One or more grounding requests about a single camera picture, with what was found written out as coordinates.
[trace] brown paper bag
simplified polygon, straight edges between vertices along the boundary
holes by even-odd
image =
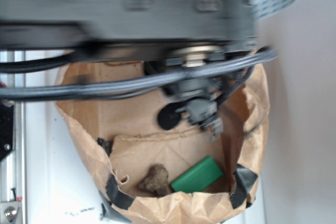
[[[76,63],[60,69],[57,83],[72,83],[81,74],[98,82],[139,77],[143,70],[140,62]],[[56,107],[97,188],[132,223],[218,223],[244,211],[255,200],[268,134],[269,98],[262,65],[221,106],[224,133],[215,143],[207,142],[208,132],[185,121],[162,130],[156,116],[166,104],[158,89],[119,101],[59,101]],[[113,141],[110,156],[97,144],[99,137]],[[155,164],[167,168],[171,182],[208,155],[225,176],[202,193],[158,198],[138,189]]]

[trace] green eraser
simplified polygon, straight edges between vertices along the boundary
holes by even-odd
[[[171,186],[174,191],[183,191],[191,194],[196,191],[203,191],[222,176],[221,169],[212,157],[208,156],[174,180]]]

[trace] wire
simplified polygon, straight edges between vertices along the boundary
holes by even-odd
[[[44,97],[32,97],[32,98],[18,98],[16,101],[26,101],[26,102],[41,102],[41,101],[54,101],[54,100],[123,100],[132,97],[136,97],[141,94],[148,93],[157,88],[142,89],[133,92],[127,92],[123,94],[107,94],[107,95],[59,95],[56,97],[44,96]]]
[[[182,80],[220,76],[258,63],[271,61],[276,58],[276,55],[277,52],[274,49],[266,48],[264,51],[239,59],[221,63],[210,63],[202,67],[183,68],[135,79],[51,87],[6,88],[0,89],[0,98],[27,101],[42,97],[48,98],[48,100],[56,100],[57,97],[67,97],[69,99],[68,97],[87,97],[90,95],[115,94],[158,88]]]
[[[0,73],[31,73],[51,68],[57,68],[71,63],[73,54],[47,59],[27,60],[19,62],[0,63]]]
[[[240,86],[244,84],[244,82],[251,76],[254,70],[254,66],[249,67],[242,78],[240,78],[230,89],[229,92],[222,92],[216,99],[217,106],[220,106],[223,102],[225,102]]]
[[[100,44],[87,42],[78,47],[76,51],[66,55],[38,60],[2,62],[0,63],[0,73],[32,73],[58,68],[73,62],[94,61],[98,57],[92,58],[92,56],[96,56],[101,50],[104,48]]]

